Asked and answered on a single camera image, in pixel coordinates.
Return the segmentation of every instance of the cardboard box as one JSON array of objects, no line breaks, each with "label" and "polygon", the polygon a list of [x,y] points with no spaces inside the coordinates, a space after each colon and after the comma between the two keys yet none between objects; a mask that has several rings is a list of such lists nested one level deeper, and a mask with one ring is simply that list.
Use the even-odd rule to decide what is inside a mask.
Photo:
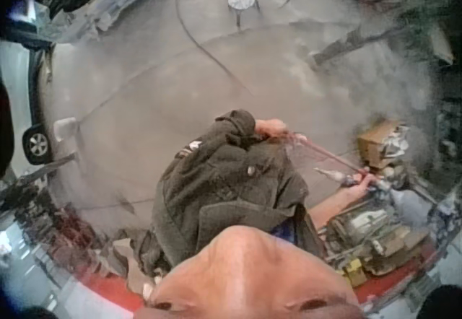
[{"label": "cardboard box", "polygon": [[358,148],[361,158],[369,163],[369,166],[383,169],[395,158],[382,158],[381,149],[383,140],[386,139],[396,128],[401,125],[399,121],[385,121],[358,136]]}]

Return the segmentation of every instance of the car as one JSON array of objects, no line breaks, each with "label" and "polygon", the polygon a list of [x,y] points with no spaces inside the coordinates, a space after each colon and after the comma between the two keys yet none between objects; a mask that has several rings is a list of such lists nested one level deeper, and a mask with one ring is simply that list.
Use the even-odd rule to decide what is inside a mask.
[{"label": "car", "polygon": [[44,55],[44,50],[32,51],[19,43],[0,41],[0,175],[4,175],[10,162],[19,176],[30,170],[30,165],[52,160],[37,85]]}]

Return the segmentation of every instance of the person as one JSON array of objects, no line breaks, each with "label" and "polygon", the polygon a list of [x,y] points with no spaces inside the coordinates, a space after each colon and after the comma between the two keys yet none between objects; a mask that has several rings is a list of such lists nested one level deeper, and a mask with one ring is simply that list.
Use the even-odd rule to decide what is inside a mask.
[{"label": "person", "polygon": [[[363,318],[351,286],[320,258],[316,230],[365,196],[373,176],[307,214],[287,135],[280,120],[234,110],[177,154],[152,217],[173,269],[136,319]],[[271,235],[288,222],[293,239]]]}]

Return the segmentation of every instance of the concrete floor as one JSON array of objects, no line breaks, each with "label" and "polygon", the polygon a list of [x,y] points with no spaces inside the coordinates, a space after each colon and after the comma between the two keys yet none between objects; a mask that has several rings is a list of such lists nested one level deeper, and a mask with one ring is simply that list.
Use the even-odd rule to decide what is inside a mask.
[{"label": "concrete floor", "polygon": [[[58,201],[71,201],[107,233],[148,227],[156,182],[174,154],[213,118],[246,108],[280,118],[335,153],[354,158],[354,135],[381,116],[412,126],[409,156],[429,159],[432,84],[426,65],[412,64],[376,43],[332,61],[317,73],[303,53],[322,48],[374,14],[352,0],[259,0],[243,14],[242,32],[227,0],[181,0],[188,29],[250,89],[239,89],[186,37],[175,0],[139,0],[99,41],[57,45],[53,81],[42,84],[46,120],[76,117],[78,163],[59,170]],[[311,170],[311,152],[293,152],[311,187],[307,205],[335,185]],[[323,167],[335,164],[323,162]],[[115,206],[134,201],[136,214]]]}]

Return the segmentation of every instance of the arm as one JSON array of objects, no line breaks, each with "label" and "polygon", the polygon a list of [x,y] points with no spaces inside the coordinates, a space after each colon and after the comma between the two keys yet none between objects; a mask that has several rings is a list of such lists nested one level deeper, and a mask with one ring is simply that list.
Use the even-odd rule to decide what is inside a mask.
[{"label": "arm", "polygon": [[374,179],[373,175],[367,175],[359,185],[340,188],[334,195],[311,208],[308,213],[316,229],[319,230],[324,227],[332,217],[342,212],[351,203],[364,197],[367,194],[369,183]]}]

